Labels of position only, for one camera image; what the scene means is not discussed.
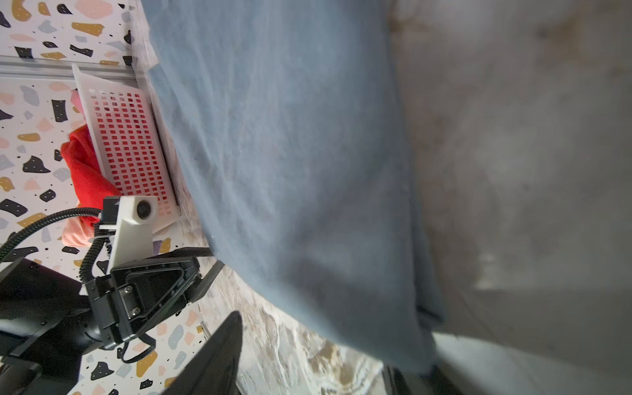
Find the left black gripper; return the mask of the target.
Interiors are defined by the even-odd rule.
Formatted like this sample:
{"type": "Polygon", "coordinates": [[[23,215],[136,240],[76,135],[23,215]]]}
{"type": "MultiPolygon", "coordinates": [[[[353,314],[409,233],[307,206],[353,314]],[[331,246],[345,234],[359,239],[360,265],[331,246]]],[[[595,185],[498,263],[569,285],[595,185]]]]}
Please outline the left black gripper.
{"type": "Polygon", "coordinates": [[[197,258],[213,256],[210,248],[184,247],[122,264],[87,282],[102,344],[118,346],[136,339],[202,299],[225,264],[216,261],[201,276],[197,258]]]}

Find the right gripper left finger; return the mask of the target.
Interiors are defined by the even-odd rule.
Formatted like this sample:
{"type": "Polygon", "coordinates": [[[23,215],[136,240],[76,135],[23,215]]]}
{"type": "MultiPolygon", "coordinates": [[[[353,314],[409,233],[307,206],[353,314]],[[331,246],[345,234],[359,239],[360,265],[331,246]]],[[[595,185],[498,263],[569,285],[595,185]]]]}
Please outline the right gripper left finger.
{"type": "Polygon", "coordinates": [[[237,376],[243,331],[241,314],[231,312],[163,394],[240,394],[237,376]]]}

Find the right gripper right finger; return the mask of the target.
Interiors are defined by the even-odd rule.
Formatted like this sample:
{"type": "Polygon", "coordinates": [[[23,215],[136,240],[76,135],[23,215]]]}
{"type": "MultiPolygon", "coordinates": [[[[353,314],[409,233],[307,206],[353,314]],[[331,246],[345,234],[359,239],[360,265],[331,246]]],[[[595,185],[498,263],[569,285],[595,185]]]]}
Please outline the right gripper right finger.
{"type": "Polygon", "coordinates": [[[383,367],[383,381],[388,395],[461,395],[462,391],[436,365],[428,375],[405,374],[383,367]]]}

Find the white laundry basket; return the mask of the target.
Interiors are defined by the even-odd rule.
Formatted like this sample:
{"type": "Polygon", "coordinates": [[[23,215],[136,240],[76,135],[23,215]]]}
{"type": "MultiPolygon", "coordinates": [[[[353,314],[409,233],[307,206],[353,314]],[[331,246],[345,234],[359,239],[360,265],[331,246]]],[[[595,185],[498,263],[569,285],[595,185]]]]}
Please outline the white laundry basket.
{"type": "Polygon", "coordinates": [[[177,222],[179,206],[147,95],[76,64],[72,71],[102,175],[125,196],[157,198],[154,232],[177,222]]]}

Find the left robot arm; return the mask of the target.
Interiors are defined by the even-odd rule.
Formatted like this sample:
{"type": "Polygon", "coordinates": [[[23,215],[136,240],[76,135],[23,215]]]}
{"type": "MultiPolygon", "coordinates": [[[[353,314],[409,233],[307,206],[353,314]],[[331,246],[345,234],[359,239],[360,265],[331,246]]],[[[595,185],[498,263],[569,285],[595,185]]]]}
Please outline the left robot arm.
{"type": "Polygon", "coordinates": [[[206,275],[208,248],[182,248],[112,268],[86,284],[27,258],[1,272],[1,392],[66,394],[82,357],[115,350],[125,364],[156,349],[149,331],[201,299],[221,272],[206,275]]]}

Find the grey t-shirt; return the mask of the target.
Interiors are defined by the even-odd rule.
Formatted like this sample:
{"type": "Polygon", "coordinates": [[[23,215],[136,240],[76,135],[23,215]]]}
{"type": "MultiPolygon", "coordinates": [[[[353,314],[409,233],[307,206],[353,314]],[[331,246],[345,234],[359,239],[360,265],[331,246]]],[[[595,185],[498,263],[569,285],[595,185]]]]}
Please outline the grey t-shirt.
{"type": "Polygon", "coordinates": [[[384,1],[145,1],[148,77],[217,258],[328,340],[428,373],[444,321],[384,1]]]}

